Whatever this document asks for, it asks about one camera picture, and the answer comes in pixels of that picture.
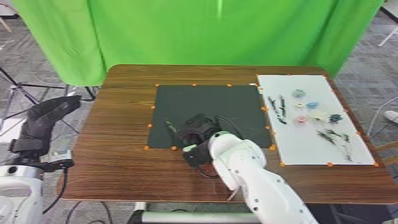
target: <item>black object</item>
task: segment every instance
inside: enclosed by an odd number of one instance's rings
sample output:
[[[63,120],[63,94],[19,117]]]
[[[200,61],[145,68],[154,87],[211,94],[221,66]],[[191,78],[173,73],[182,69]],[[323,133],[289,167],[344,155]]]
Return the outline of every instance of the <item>black object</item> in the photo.
[[[198,145],[209,139],[211,135],[220,131],[220,126],[204,114],[197,114],[184,122],[177,130],[177,139],[182,142],[182,147]]]
[[[30,165],[47,172],[72,166],[69,160],[40,163],[38,157],[47,154],[54,123],[79,107],[79,99],[79,96],[54,98],[28,109],[19,139],[12,140],[8,147],[8,151],[17,154],[8,165]]]
[[[218,123],[205,117],[204,114],[197,114],[184,122],[179,131],[173,133],[175,144],[181,147],[191,146],[182,151],[182,158],[191,168],[198,169],[198,166],[211,162],[207,141],[213,134],[220,131]]]
[[[239,127],[245,138],[259,147],[269,147],[269,134],[264,129],[262,100],[255,86],[159,86],[156,92],[156,109],[147,145],[150,148],[170,148],[175,145],[170,137],[166,120],[172,126],[182,127],[186,120],[198,114],[214,120],[221,115]],[[221,130],[237,135],[234,127],[221,122]]]

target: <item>tripod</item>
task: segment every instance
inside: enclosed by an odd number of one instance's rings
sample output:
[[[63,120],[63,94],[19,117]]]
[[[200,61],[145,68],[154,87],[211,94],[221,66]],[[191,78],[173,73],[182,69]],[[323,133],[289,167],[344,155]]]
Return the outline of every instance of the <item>tripod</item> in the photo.
[[[12,104],[12,100],[14,100],[15,94],[19,93],[24,96],[26,100],[30,101],[30,103],[33,105],[38,104],[38,100],[35,99],[31,94],[26,92],[22,87],[44,88],[46,92],[49,91],[49,89],[65,89],[65,92],[67,92],[67,88],[65,87],[58,87],[58,86],[31,85],[31,84],[17,83],[15,80],[12,79],[10,75],[3,71],[1,67],[0,67],[0,75],[1,75],[1,78],[6,81],[6,83],[10,84],[6,104],[5,104],[5,109],[3,109],[3,117],[1,117],[1,121],[0,121],[0,133],[1,133],[5,120],[28,111],[28,109],[26,109],[26,110],[22,110],[17,113],[8,115],[8,109],[10,109],[10,104]],[[60,120],[60,122],[65,124],[65,126],[70,128],[72,132],[78,134],[76,129],[70,127],[70,125],[65,123],[65,121]]]

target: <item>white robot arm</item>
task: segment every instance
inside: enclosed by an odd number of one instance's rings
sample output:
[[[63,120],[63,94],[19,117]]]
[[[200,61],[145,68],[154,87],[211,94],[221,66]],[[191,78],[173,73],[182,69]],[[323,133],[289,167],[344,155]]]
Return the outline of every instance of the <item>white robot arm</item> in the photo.
[[[230,191],[243,189],[245,203],[264,224],[316,224],[300,197],[278,175],[268,172],[264,154],[250,140],[225,131],[209,139],[213,167]]]
[[[26,190],[26,197],[0,196],[0,224],[40,224],[42,169],[30,166],[0,167],[0,190]]]

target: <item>wooden table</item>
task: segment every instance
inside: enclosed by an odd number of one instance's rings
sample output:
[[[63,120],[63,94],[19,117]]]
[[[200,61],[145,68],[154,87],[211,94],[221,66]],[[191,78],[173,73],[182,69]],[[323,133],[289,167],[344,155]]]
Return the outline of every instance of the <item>wooden table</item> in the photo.
[[[227,201],[230,192],[221,181],[198,176],[182,161],[181,151],[143,150],[147,124],[152,119],[154,85],[246,85],[257,81],[255,74],[326,75],[316,67],[117,65],[110,69],[74,146],[76,166],[69,171],[65,199]],[[335,94],[348,109],[337,91]],[[348,114],[362,132],[351,111]],[[367,138],[364,141],[372,151]],[[374,153],[380,167],[330,168],[282,168],[277,151],[264,149],[264,153],[266,169],[284,177],[305,203],[396,202],[398,188]]]

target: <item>small toy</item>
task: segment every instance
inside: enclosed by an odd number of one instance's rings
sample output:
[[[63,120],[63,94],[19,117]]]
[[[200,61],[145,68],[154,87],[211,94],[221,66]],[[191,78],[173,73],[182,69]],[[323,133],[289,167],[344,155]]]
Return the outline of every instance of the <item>small toy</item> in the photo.
[[[294,118],[294,121],[296,121],[296,123],[303,124],[303,123],[307,122],[307,118],[305,118],[305,116],[298,116],[298,117]]]
[[[342,120],[341,115],[339,114],[332,114],[330,117],[328,117],[328,122],[332,124],[337,124],[341,120]]]
[[[307,103],[307,109],[316,109],[317,106],[319,106],[317,102]]]
[[[303,108],[303,104],[301,103],[298,103],[296,105],[294,105],[294,107],[298,108],[298,109],[301,109]]]
[[[301,90],[301,89],[296,89],[296,90],[293,91],[291,95],[293,95],[294,98],[301,98],[301,97],[305,96],[305,92],[303,92],[303,90]]]
[[[328,114],[326,114],[321,110],[314,109],[314,110],[310,111],[310,113],[309,113],[309,117],[310,117],[316,121],[326,121],[330,116],[328,116]]]

